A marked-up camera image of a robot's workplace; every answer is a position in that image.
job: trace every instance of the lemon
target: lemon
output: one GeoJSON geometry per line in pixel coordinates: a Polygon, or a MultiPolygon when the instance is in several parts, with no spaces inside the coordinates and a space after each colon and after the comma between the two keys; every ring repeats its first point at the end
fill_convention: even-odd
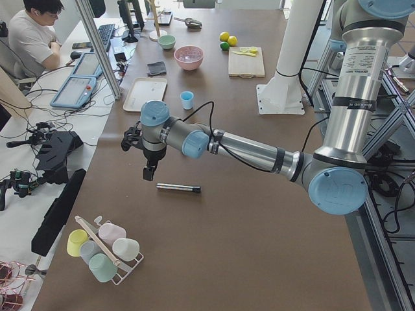
{"type": "Polygon", "coordinates": [[[234,47],[238,44],[238,39],[235,36],[230,36],[228,39],[228,43],[231,47],[234,47]]]}
{"type": "Polygon", "coordinates": [[[221,42],[221,43],[220,43],[220,48],[221,48],[223,51],[227,51],[227,50],[229,50],[229,43],[228,43],[228,42],[221,42]]]}
{"type": "Polygon", "coordinates": [[[224,32],[220,33],[220,35],[219,35],[219,40],[220,41],[227,41],[228,39],[229,39],[229,32],[224,31],[224,32]]]}

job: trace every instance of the mint green cup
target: mint green cup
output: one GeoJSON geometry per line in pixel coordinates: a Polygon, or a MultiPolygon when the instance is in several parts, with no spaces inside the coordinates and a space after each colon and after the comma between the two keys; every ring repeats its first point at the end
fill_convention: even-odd
{"type": "Polygon", "coordinates": [[[114,266],[111,259],[105,254],[96,254],[89,260],[89,270],[101,283],[110,281],[117,273],[117,267],[114,266]]]}

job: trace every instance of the wooden cutting board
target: wooden cutting board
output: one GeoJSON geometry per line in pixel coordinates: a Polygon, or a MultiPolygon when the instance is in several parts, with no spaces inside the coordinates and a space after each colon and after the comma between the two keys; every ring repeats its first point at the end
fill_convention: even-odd
{"type": "Polygon", "coordinates": [[[239,51],[241,47],[230,47],[229,49],[229,76],[240,76],[241,78],[264,77],[264,61],[262,48],[258,47],[257,56],[237,55],[232,51],[239,51]]]}

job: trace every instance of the tablet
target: tablet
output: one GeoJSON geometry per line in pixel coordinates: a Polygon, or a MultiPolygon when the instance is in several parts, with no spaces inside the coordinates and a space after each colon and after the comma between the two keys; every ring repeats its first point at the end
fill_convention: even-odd
{"type": "Polygon", "coordinates": [[[78,63],[72,71],[73,76],[94,76],[98,78],[102,74],[101,66],[95,53],[82,53],[78,63]]]}
{"type": "Polygon", "coordinates": [[[53,97],[51,106],[78,109],[89,100],[96,84],[93,76],[69,76],[53,97]]]}

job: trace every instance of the gray cup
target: gray cup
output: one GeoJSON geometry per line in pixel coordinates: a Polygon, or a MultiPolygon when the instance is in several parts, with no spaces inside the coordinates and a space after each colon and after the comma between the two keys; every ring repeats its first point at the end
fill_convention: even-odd
{"type": "Polygon", "coordinates": [[[102,249],[94,241],[86,241],[80,247],[80,256],[86,264],[89,264],[91,258],[99,253],[103,253],[102,249]]]}

